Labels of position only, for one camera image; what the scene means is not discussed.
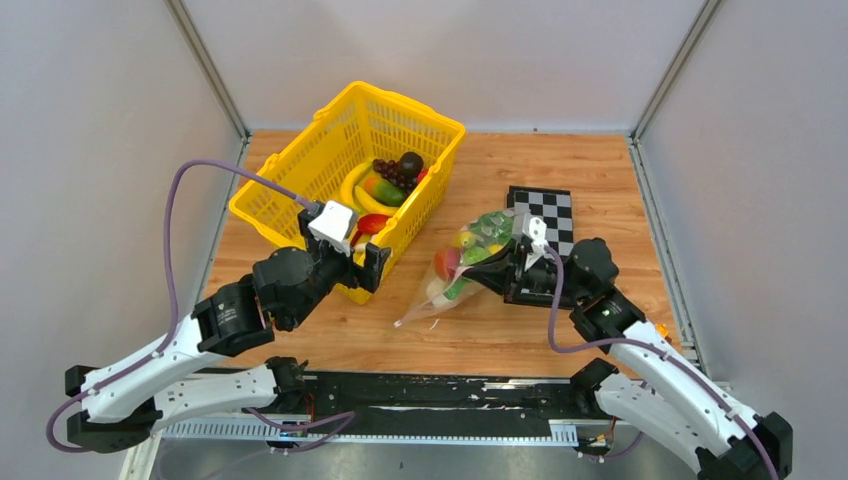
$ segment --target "yellow plastic basket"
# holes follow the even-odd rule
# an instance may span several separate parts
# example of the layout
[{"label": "yellow plastic basket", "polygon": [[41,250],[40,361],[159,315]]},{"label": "yellow plastic basket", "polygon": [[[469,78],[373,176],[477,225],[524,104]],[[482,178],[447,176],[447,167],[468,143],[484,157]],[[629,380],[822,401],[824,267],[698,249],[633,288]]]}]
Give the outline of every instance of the yellow plastic basket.
[{"label": "yellow plastic basket", "polygon": [[[407,151],[421,155],[427,176],[378,235],[377,246],[391,247],[383,277],[442,201],[465,127],[432,108],[365,82],[353,82],[282,152],[268,157],[259,175],[311,200],[334,199],[345,175],[374,158],[398,159]],[[297,225],[301,207],[256,182],[245,184],[230,200],[230,210],[278,247],[304,247]],[[354,257],[359,265],[364,254]],[[364,304],[371,294],[336,287]]]}]

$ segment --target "wooden surface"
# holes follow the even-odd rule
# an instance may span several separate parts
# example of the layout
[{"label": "wooden surface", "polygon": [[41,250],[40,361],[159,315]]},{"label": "wooden surface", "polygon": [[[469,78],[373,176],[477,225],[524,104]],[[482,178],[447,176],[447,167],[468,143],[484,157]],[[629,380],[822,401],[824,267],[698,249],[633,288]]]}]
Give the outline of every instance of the wooden surface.
[{"label": "wooden surface", "polygon": [[[296,133],[257,132],[246,168],[258,170]],[[459,150],[447,195],[383,285],[365,306],[334,292],[293,333],[229,362],[255,366],[268,357],[309,360],[310,368],[422,373],[569,376],[599,350],[559,355],[546,340],[549,310],[505,305],[481,292],[454,310],[395,328],[410,307],[433,253],[477,215],[503,208],[509,185],[572,192],[576,240],[602,237],[621,269],[617,285],[656,323],[677,330],[651,243],[645,210],[624,138],[585,135],[469,134]],[[230,214],[207,295],[237,281],[274,247]],[[557,340],[582,339],[560,312]]]}]

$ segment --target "yellow banana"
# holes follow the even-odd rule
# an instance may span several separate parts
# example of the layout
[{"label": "yellow banana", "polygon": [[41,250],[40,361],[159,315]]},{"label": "yellow banana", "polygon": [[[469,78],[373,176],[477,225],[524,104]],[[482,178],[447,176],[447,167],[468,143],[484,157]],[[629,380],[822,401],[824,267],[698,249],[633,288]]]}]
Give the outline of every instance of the yellow banana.
[{"label": "yellow banana", "polygon": [[353,187],[360,178],[371,171],[371,162],[362,162],[353,168],[342,180],[342,185],[339,187],[339,200],[348,207],[362,210],[353,196]]},{"label": "yellow banana", "polygon": [[397,213],[398,207],[387,207],[377,200],[374,200],[374,197],[368,195],[368,192],[359,185],[353,187],[353,194],[359,204],[362,205],[368,213],[379,213],[390,217]]}]

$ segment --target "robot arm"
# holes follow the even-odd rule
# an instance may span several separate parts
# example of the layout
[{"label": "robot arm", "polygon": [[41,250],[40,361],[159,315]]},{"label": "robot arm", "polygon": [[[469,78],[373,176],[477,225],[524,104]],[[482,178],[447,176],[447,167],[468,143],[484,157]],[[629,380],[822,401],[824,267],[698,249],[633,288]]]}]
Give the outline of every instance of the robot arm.
[{"label": "robot arm", "polygon": [[[553,294],[556,266],[539,254],[544,223],[521,214],[514,225],[513,240],[463,276],[502,295],[506,303],[525,303],[521,292],[528,289]],[[611,364],[596,359],[572,378],[582,387],[586,404],[630,422],[661,442],[699,472],[701,480],[767,479],[764,462],[737,423],[738,416],[766,447],[778,476],[789,474],[789,424],[776,413],[758,416],[675,351],[656,325],[615,288],[618,268],[603,240],[578,242],[564,264],[558,307],[573,309],[570,318],[581,336],[587,342],[600,341],[601,350],[633,369],[651,387],[634,387]],[[728,404],[730,412],[716,398]]]},{"label": "robot arm", "polygon": [[[273,327],[292,331],[337,283],[374,292],[391,251],[366,247],[364,266],[354,263],[346,238],[355,214],[335,202],[318,214],[298,217],[306,250],[281,248],[257,262],[253,273],[221,287],[198,303],[177,325],[171,342],[157,352],[163,337],[107,367],[74,366],[65,372],[65,390],[80,391],[81,411],[68,418],[68,441],[100,453],[124,450],[186,418],[247,407],[299,401],[304,365],[272,358],[246,372],[221,378],[186,380],[274,340]],[[97,390],[107,377],[150,356],[141,367]]]}]

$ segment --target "clear plastic bag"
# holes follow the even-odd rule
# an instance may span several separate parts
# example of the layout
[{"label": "clear plastic bag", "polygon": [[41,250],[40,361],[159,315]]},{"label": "clear plastic bag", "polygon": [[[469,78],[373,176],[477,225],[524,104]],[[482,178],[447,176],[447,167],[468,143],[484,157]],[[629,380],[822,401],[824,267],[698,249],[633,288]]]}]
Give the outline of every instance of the clear plastic bag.
[{"label": "clear plastic bag", "polygon": [[412,307],[395,322],[406,322],[438,315],[450,310],[484,289],[462,277],[462,272],[500,251],[512,237],[515,211],[485,213],[464,225],[451,243],[439,249],[430,262]]}]

